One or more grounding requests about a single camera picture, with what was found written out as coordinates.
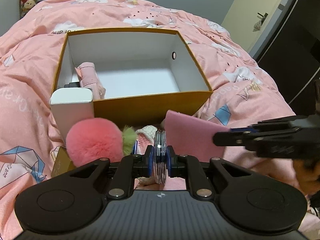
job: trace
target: door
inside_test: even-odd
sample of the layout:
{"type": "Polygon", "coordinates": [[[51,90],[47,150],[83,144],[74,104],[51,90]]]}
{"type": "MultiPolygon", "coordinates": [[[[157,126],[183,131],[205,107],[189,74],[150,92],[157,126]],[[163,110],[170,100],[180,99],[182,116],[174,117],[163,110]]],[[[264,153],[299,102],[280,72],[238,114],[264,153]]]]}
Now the door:
{"type": "Polygon", "coordinates": [[[235,43],[249,52],[280,2],[281,0],[234,0],[222,22],[222,26],[229,31],[231,39],[235,43]],[[254,25],[262,19],[258,13],[263,16],[265,13],[268,14],[260,30],[254,28],[254,25]]]}

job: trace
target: pink notebook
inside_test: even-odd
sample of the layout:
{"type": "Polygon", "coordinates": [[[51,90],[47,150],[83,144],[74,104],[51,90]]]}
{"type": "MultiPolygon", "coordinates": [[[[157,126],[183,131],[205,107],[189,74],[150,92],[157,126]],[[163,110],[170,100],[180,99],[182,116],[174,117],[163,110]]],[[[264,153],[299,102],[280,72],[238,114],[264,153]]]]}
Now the pink notebook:
{"type": "Polygon", "coordinates": [[[224,147],[215,146],[212,137],[217,132],[230,128],[190,115],[169,110],[164,123],[166,144],[171,145],[177,155],[188,154],[201,162],[212,157],[223,157],[224,147]]]}

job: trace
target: pink bedding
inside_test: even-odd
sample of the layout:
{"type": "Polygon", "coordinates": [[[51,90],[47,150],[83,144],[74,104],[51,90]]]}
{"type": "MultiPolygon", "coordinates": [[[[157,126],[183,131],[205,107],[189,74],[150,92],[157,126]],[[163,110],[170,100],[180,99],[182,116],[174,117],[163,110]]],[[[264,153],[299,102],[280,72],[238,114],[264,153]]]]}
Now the pink bedding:
{"type": "MultiPolygon", "coordinates": [[[[218,24],[144,0],[43,1],[0,37],[0,239],[21,232],[15,197],[50,178],[63,145],[49,99],[65,33],[128,26],[181,32],[214,89],[197,117],[243,127],[294,114],[272,78],[218,24]]],[[[297,187],[290,160],[259,159],[241,147],[227,148],[224,158],[297,187]]],[[[181,179],[165,186],[177,187],[183,187],[181,179]]],[[[308,214],[301,230],[319,222],[308,214]]]]}

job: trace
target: pink pouch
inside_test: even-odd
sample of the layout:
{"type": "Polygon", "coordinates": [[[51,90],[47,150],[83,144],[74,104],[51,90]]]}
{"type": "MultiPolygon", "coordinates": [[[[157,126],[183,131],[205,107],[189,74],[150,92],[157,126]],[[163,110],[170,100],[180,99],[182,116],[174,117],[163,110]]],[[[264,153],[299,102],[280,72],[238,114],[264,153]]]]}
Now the pink pouch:
{"type": "Polygon", "coordinates": [[[215,146],[212,137],[217,132],[230,130],[220,124],[171,110],[165,117],[164,128],[166,144],[171,145],[177,155],[192,155],[201,162],[209,162],[212,157],[223,157],[224,147],[215,146]]]}
{"type": "Polygon", "coordinates": [[[80,86],[92,90],[93,100],[104,99],[106,89],[98,78],[94,63],[84,62],[75,69],[80,80],[80,86]]]}

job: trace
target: pink comforter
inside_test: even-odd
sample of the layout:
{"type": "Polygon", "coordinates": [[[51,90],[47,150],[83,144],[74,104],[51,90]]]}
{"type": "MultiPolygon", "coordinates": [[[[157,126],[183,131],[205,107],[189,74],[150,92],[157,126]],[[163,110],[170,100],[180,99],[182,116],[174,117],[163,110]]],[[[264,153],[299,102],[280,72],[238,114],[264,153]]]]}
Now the pink comforter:
{"type": "MultiPolygon", "coordinates": [[[[65,33],[128,26],[180,31],[214,89],[198,117],[243,127],[294,114],[272,78],[214,22],[144,0],[43,1],[0,38],[0,239],[21,232],[15,197],[50,178],[63,145],[49,99],[65,33]]],[[[224,158],[297,187],[290,160],[259,159],[241,147],[227,148],[224,158]]],[[[301,230],[317,223],[308,214],[301,230]]]]}

